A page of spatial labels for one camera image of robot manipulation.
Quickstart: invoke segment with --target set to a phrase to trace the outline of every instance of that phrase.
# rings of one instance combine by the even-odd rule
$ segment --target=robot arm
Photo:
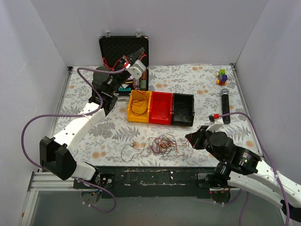
[[[62,131],[52,138],[44,137],[40,141],[40,164],[43,168],[57,175],[60,179],[66,180],[70,177],[82,178],[95,184],[95,178],[99,174],[97,169],[85,162],[76,162],[72,153],[81,139],[92,127],[113,109],[117,97],[114,93],[130,77],[139,79],[146,67],[139,60],[144,54],[144,48],[120,60],[116,70],[125,68],[125,71],[116,75],[95,72],[92,85],[101,95],[100,100],[97,93],[92,91],[88,103],[80,112],[78,118],[71,121]]]
[[[273,169],[252,151],[236,146],[224,132],[216,132],[223,126],[222,119],[210,116],[210,126],[201,128],[185,137],[192,147],[206,149],[218,161],[214,174],[202,181],[204,186],[234,186],[249,191],[274,204],[286,214],[286,207],[277,177],[282,182],[290,204],[290,218],[301,221],[301,185],[291,181]]]

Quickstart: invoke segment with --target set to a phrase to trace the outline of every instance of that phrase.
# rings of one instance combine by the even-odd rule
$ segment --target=floral tablecloth
[[[69,87],[66,91],[61,113],[79,113],[91,95],[91,88],[77,75],[73,69]],[[215,74],[225,69],[228,75],[228,84],[215,84]],[[83,75],[92,81],[92,72],[83,72]],[[194,95],[195,117],[193,127],[175,127],[156,124],[143,124],[127,121],[128,101],[118,100],[114,109],[104,120],[96,124],[81,140],[76,151],[72,154],[77,161],[89,162],[96,166],[204,166],[215,167],[218,161],[205,150],[194,150],[191,146],[181,144],[186,134],[195,132],[201,125],[209,125],[208,116],[212,113],[221,113],[222,88],[230,90],[230,110],[245,112],[239,89],[230,66],[226,65],[176,65],[151,66],[149,68],[149,90],[184,93]],[[62,130],[70,118],[60,118],[57,121],[55,132]],[[253,139],[253,132],[247,119],[241,115],[231,117],[231,124],[224,125],[221,131],[234,139],[236,145],[259,153]],[[135,148],[142,150],[148,143],[148,137],[158,137],[163,134],[172,134],[177,139],[178,156],[171,152],[167,156],[150,152],[147,157],[135,155],[132,161],[126,163],[121,159],[121,150],[126,144],[135,141]],[[123,150],[123,159],[128,161],[140,151],[127,145]]]

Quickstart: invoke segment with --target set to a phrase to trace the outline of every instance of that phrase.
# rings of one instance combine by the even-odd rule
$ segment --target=yellow bin
[[[149,123],[151,91],[132,90],[127,107],[127,120]]]

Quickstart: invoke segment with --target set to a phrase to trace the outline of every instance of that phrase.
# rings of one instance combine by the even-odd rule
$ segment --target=white enclosure
[[[32,171],[21,150],[21,131],[35,115],[54,113],[67,66],[29,0],[0,0],[0,219],[19,224]],[[48,135],[53,119],[28,129],[25,145],[39,162],[40,134]]]
[[[229,64],[277,168],[301,183],[301,3],[298,0],[0,0],[1,225],[19,223],[33,167],[25,123],[57,108],[67,66],[100,65],[98,37],[149,36],[150,64]],[[25,136],[39,140],[53,119]]]
[[[267,0],[32,0],[68,66],[99,65],[98,37],[150,37],[150,65],[229,64]]]

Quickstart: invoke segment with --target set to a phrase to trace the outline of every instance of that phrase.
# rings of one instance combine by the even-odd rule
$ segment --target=microphone
[[[230,106],[229,106],[229,90],[222,89],[221,90],[221,97],[222,97],[222,114],[230,113]],[[224,116],[222,118],[224,124],[230,124],[230,115]]]

